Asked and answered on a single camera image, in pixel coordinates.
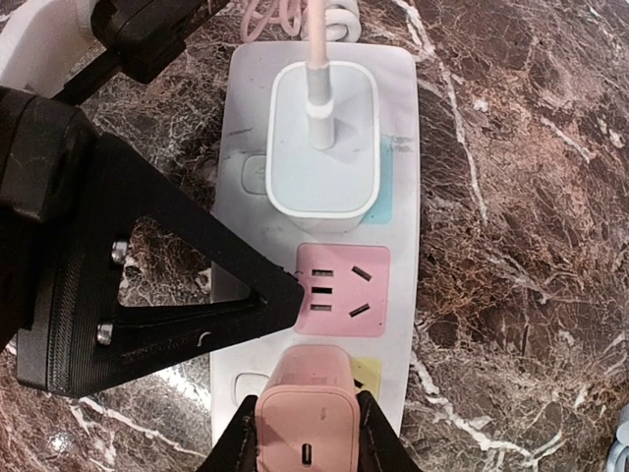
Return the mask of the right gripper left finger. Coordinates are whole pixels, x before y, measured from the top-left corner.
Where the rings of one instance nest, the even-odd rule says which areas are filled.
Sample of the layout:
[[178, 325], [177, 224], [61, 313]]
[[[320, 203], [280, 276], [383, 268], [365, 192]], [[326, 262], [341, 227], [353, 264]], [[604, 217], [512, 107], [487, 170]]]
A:
[[245, 397], [218, 442], [197, 472], [257, 470], [257, 397]]

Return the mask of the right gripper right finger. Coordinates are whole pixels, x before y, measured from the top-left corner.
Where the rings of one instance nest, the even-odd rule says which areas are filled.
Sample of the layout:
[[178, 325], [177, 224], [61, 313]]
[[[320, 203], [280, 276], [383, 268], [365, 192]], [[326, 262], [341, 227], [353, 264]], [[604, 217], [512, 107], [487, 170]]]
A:
[[369, 391], [357, 394], [360, 406], [359, 472], [421, 472]]

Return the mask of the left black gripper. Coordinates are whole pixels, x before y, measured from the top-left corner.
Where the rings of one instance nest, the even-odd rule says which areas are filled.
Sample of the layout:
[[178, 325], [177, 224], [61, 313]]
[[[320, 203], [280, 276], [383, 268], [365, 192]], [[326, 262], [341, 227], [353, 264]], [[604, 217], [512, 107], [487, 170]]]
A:
[[80, 105], [120, 72], [149, 84], [186, 49], [186, 39], [226, 5], [202, 0], [98, 1], [90, 25], [105, 51], [64, 85], [58, 100]]

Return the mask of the pink charger plug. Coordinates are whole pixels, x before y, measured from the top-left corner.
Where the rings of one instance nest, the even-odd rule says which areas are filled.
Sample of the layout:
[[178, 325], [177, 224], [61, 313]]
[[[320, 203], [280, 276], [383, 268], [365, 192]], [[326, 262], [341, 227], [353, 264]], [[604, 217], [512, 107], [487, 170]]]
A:
[[257, 400], [257, 469], [356, 471], [360, 417], [344, 350], [286, 349]]

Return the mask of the white multicolour power strip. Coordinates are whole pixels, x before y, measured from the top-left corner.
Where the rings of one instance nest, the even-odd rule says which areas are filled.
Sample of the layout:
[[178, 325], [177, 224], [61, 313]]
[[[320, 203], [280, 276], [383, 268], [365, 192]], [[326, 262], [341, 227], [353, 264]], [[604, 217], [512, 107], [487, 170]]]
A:
[[230, 64], [214, 215], [305, 285], [294, 327], [210, 356], [211, 428], [219, 439], [238, 406], [258, 395], [283, 352], [331, 344], [353, 363], [355, 386], [369, 391], [399, 437], [416, 314], [420, 247], [420, 125], [415, 62], [394, 46], [361, 44], [373, 74], [381, 130], [380, 191], [347, 233], [307, 233], [264, 193], [263, 126], [275, 76], [304, 44], [240, 46]]

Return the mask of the white charger with pink cable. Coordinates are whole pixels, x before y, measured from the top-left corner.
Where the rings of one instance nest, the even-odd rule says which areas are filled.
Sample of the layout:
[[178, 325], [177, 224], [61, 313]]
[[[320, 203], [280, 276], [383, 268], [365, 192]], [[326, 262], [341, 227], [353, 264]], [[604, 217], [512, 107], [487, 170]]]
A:
[[274, 78], [266, 139], [265, 192], [310, 233], [347, 233], [380, 188], [377, 84], [361, 64], [354, 1], [246, 1], [245, 42], [270, 24], [304, 43], [304, 57]]

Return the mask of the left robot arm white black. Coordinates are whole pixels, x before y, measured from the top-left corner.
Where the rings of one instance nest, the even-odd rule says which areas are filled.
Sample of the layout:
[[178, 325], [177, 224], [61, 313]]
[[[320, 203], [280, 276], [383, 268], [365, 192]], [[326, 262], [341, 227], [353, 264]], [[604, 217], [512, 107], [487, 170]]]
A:
[[[82, 104], [147, 84], [219, 1], [28, 1], [1, 32], [1, 340], [21, 384], [82, 397], [289, 328], [303, 287]], [[246, 284], [241, 300], [126, 307], [128, 244], [150, 217]]]

